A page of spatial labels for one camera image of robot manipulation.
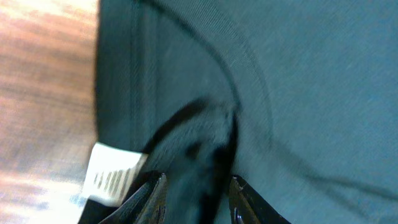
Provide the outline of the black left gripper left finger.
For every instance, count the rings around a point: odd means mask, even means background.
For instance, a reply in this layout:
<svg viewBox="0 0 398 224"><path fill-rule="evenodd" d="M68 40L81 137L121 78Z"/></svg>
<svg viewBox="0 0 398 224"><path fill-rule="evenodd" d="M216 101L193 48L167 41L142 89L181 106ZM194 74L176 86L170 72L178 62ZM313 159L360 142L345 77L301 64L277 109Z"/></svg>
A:
<svg viewBox="0 0 398 224"><path fill-rule="evenodd" d="M154 174L115 212L99 224L163 224L166 197L166 175Z"/></svg>

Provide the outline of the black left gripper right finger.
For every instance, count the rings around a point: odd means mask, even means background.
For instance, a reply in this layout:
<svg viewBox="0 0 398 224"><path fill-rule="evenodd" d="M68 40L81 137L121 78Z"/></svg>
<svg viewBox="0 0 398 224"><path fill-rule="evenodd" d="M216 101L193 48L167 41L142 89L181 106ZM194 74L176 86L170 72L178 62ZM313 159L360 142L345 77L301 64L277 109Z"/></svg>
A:
<svg viewBox="0 0 398 224"><path fill-rule="evenodd" d="M232 176L228 198L232 224L290 224L241 176Z"/></svg>

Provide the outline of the black t-shirt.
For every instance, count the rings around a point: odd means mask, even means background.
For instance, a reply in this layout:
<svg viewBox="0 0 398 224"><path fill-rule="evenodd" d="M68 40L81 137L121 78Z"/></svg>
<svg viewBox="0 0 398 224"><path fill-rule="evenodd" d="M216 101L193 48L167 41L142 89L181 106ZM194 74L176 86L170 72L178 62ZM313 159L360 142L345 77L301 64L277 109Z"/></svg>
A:
<svg viewBox="0 0 398 224"><path fill-rule="evenodd" d="M396 1L101 1L97 143L146 157L164 223L231 223L241 176L290 223L397 222Z"/></svg>

